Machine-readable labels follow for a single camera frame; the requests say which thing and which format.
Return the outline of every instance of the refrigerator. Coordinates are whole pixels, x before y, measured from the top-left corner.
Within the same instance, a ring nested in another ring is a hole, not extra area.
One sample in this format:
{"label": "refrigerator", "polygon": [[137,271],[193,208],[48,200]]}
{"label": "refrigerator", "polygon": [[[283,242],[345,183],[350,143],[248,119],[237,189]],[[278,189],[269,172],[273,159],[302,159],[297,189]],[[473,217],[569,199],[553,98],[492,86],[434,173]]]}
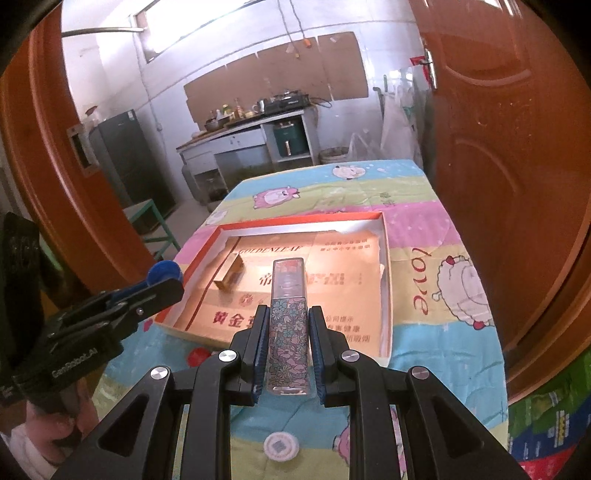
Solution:
{"label": "refrigerator", "polygon": [[[94,127],[89,141],[113,187],[121,208],[152,199],[163,217],[174,210],[175,201],[145,139],[134,110],[114,116]],[[156,217],[145,213],[134,223],[140,234],[157,226]]]}

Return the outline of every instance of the cabinet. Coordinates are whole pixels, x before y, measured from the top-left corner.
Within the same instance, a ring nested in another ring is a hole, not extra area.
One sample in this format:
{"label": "cabinet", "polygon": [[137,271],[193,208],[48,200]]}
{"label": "cabinet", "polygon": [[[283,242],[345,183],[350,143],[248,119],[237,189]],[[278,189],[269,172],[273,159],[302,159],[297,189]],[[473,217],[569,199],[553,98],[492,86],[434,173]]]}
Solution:
{"label": "cabinet", "polygon": [[[255,119],[179,147],[183,176],[193,197],[208,205],[214,197],[219,199],[220,185],[227,194],[251,177],[316,165],[320,153],[316,121],[315,107],[311,107]],[[307,146],[304,153],[280,154],[274,134],[279,122],[301,125]]]}

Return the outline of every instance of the floral perfume bottle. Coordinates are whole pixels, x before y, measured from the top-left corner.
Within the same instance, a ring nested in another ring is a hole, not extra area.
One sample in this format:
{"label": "floral perfume bottle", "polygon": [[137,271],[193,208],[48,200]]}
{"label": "floral perfume bottle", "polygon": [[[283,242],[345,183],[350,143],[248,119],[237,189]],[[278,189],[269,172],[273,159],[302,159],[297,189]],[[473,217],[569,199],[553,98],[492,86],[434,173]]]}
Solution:
{"label": "floral perfume bottle", "polygon": [[303,258],[273,262],[266,383],[276,395],[305,395],[310,390]]}

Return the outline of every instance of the cardboard box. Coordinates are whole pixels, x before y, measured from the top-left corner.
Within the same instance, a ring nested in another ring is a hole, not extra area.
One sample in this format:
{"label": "cardboard box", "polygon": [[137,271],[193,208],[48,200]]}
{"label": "cardboard box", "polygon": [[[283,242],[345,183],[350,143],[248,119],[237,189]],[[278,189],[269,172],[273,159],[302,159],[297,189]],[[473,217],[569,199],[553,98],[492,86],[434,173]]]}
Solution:
{"label": "cardboard box", "polygon": [[[213,284],[238,253],[243,271],[229,291]],[[387,365],[392,352],[391,274],[381,212],[291,216],[222,225],[185,272],[181,302],[156,322],[172,334],[225,348],[248,328],[259,304],[269,305],[272,262],[303,257],[308,305],[319,304],[330,329],[351,348]]]}

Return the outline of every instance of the green chair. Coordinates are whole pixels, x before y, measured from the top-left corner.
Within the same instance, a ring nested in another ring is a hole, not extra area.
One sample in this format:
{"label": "green chair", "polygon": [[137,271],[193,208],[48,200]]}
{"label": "green chair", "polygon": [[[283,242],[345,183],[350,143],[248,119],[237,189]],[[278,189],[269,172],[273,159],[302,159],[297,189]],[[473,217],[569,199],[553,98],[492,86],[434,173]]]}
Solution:
{"label": "green chair", "polygon": [[166,233],[166,236],[157,236],[157,237],[143,236],[142,237],[142,242],[144,242],[145,244],[153,244],[156,242],[165,242],[164,245],[154,254],[154,258],[155,259],[161,258],[164,251],[171,244],[174,245],[174,247],[177,250],[181,250],[180,245],[178,244],[177,240],[175,239],[173,233],[170,231],[170,228],[168,228],[168,225],[166,225],[164,218],[162,217],[162,215],[160,215],[160,212],[158,211],[158,208],[156,207],[156,204],[154,203],[154,201],[152,199],[145,200],[144,202],[136,203],[135,205],[132,205],[131,207],[124,208],[123,213],[125,214],[125,216],[129,220],[129,222],[133,224],[145,212],[149,211],[150,209],[152,210],[152,213],[156,217],[156,220],[158,220],[158,223],[162,226],[162,229]]}

